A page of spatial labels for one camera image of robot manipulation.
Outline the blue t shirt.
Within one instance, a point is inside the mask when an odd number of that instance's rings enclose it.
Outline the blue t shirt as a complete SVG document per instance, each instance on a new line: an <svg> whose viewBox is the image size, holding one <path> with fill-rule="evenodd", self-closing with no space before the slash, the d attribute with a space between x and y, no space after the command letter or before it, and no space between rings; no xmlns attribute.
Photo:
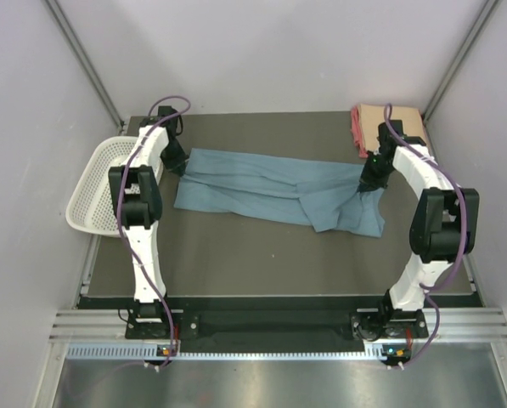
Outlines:
<svg viewBox="0 0 507 408"><path fill-rule="evenodd" d="M194 149L174 207L379 238L383 192L358 192L361 172L358 164Z"/></svg>

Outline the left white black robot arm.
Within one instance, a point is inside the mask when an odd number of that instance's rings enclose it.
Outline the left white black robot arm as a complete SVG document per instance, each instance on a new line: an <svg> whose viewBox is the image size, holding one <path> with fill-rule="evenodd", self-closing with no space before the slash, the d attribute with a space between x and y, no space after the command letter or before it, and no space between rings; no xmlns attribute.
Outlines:
<svg viewBox="0 0 507 408"><path fill-rule="evenodd" d="M157 108L138 128L131 153L108 171L117 233L132 258L134 295L127 307L127 339L168 339L175 335L166 304L157 235L163 212L159 189L162 172L183 174L187 155L177 141L182 114L170 105Z"/></svg>

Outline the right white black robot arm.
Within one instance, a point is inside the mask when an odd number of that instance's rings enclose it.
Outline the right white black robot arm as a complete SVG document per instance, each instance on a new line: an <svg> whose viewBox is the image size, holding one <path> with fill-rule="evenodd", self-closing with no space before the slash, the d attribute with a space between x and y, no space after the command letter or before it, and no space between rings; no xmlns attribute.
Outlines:
<svg viewBox="0 0 507 408"><path fill-rule="evenodd" d="M459 268L475 245L480 197L459 187L432 158L420 137L404 134L399 120L378 126L379 148L368 155L358 190L386 188L399 172L418 203L409 228L411 256L398 281L385 293L375 312L352 314L355 337L374 342L381 338L426 338L422 309L427 295L439 287L439 277Z"/></svg>

